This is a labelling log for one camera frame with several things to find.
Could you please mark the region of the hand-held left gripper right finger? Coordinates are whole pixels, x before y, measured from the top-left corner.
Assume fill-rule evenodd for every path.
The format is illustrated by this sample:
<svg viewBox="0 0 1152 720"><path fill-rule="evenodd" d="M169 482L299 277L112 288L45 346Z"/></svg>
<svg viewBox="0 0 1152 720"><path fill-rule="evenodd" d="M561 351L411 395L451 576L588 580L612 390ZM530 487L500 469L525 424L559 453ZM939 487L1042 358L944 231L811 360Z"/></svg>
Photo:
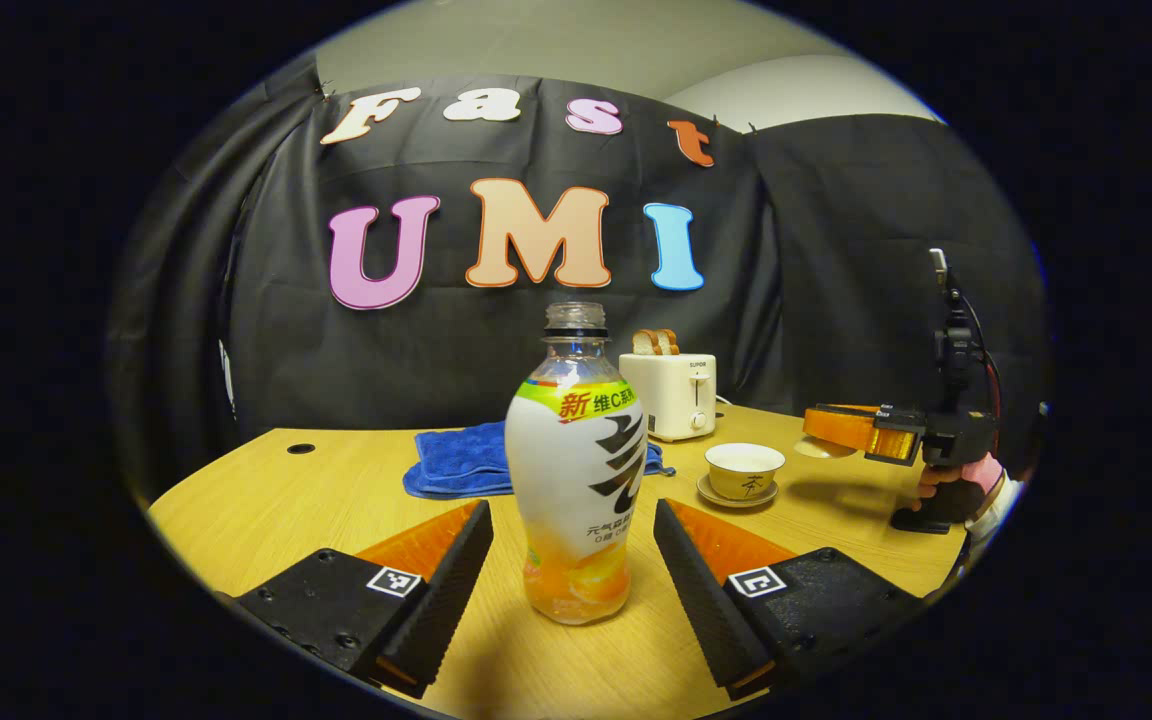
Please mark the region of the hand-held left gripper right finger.
<svg viewBox="0 0 1152 720"><path fill-rule="evenodd" d="M672 498L657 505L654 537L710 674L732 700L804 685L924 609L840 550L791 553Z"/></svg>

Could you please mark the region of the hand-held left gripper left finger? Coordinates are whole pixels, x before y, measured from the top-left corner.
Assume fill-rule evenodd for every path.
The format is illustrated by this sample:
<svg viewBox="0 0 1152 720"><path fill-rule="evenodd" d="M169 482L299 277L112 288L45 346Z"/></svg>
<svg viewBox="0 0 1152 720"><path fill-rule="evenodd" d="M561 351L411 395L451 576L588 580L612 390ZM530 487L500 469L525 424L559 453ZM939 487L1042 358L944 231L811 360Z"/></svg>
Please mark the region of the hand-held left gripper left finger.
<svg viewBox="0 0 1152 720"><path fill-rule="evenodd" d="M492 541L488 501L475 500L358 553L314 550L230 606L339 670L419 700Z"/></svg>

